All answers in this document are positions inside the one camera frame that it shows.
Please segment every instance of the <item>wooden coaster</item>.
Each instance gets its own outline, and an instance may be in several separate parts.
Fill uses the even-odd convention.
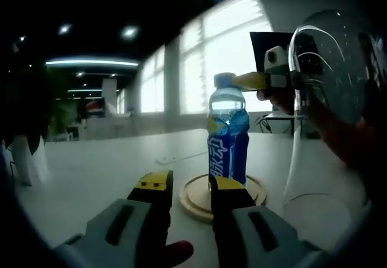
[[[257,179],[248,175],[246,189],[257,206],[263,204],[266,191]],[[207,174],[194,177],[183,186],[180,191],[180,203],[194,219],[203,223],[212,223],[211,193],[208,189]]]

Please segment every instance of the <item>bottle cap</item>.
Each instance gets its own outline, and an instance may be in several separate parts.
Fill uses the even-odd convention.
[[[232,85],[234,77],[235,73],[218,73],[213,77],[213,84],[215,88],[227,88]]]

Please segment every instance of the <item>plastic bottle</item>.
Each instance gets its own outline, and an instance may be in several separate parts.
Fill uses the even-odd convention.
[[[233,178],[246,185],[249,114],[241,90],[232,85],[233,73],[214,77],[207,120],[209,175]]]

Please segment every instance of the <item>ceiling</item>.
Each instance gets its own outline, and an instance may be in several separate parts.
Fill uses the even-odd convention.
[[[132,82],[141,63],[181,28],[220,0],[13,0],[8,8],[10,40],[32,60],[87,56],[135,60],[138,68],[72,67],[71,87],[101,88],[102,78],[117,73],[119,88]],[[71,24],[65,35],[59,27]],[[138,27],[123,39],[125,26]],[[79,71],[85,72],[81,78]]]

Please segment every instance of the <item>window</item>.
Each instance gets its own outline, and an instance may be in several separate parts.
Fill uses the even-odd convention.
[[[272,27],[258,0],[226,0],[183,29],[180,44],[180,101],[182,114],[205,113],[215,91],[217,73],[241,75],[256,71],[250,32]],[[255,92],[244,93],[246,110],[271,111]]]
[[[125,89],[121,90],[117,96],[117,112],[119,114],[125,113]]]
[[[156,51],[141,71],[141,113],[164,111],[164,52],[164,47]]]

